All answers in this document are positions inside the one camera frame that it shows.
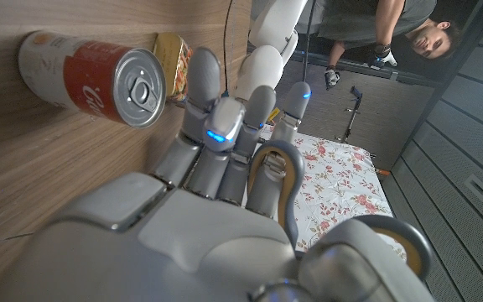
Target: gray wall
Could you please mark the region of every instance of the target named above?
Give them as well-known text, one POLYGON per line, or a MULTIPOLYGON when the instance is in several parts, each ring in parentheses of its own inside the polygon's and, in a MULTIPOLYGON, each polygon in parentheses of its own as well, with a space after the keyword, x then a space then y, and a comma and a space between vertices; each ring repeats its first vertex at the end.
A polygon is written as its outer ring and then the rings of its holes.
POLYGON ((483 301, 483 38, 383 182, 431 241, 439 301, 483 301))

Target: robotic arm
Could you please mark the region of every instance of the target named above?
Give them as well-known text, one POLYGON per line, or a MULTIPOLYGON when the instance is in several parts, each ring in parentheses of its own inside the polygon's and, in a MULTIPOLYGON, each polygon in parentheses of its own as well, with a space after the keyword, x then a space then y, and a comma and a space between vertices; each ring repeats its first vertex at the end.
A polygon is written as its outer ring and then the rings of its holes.
POLYGON ((295 46, 298 33, 293 29, 307 0, 270 0, 258 15, 249 34, 257 48, 246 57, 238 73, 234 97, 243 102, 261 85, 275 89, 295 46))

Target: can lid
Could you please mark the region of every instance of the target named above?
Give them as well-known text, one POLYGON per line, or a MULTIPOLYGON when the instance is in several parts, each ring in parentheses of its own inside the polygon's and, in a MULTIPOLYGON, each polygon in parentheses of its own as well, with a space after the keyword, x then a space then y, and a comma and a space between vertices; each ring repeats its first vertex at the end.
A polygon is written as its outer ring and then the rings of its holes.
POLYGON ((128 51, 120 59, 113 81, 113 99, 124 122, 145 128, 158 119, 165 105, 165 75, 150 51, 128 51))

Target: dark hair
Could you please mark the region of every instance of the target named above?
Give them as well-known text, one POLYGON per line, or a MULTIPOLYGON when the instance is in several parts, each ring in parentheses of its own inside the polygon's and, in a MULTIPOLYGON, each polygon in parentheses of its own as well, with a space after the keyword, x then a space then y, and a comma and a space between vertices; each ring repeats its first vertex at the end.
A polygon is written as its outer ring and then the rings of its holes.
POLYGON ((458 25, 456 25, 456 22, 446 22, 450 23, 450 26, 446 29, 443 29, 443 31, 446 33, 447 36, 449 36, 450 48, 446 51, 444 55, 441 56, 443 59, 449 59, 452 57, 454 52, 458 49, 458 46, 460 46, 462 35, 461 29, 458 27, 458 25))

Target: wooden shelf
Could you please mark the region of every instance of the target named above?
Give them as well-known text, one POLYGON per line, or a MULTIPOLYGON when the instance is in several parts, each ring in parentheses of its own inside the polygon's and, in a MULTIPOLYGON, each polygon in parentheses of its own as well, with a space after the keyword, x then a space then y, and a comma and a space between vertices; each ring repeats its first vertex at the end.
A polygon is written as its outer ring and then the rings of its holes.
MULTIPOLYGON (((227 7, 221 0, 0 1, 0 274, 28 241, 13 237, 36 232, 69 200, 107 180, 148 171, 183 116, 167 105, 152 127, 139 130, 42 102, 18 73, 16 54, 25 35, 48 29, 150 49, 156 33, 173 31, 191 47, 212 49, 223 64, 227 7)), ((231 89, 246 54, 250 10, 251 1, 238 0, 231 12, 231 89)))

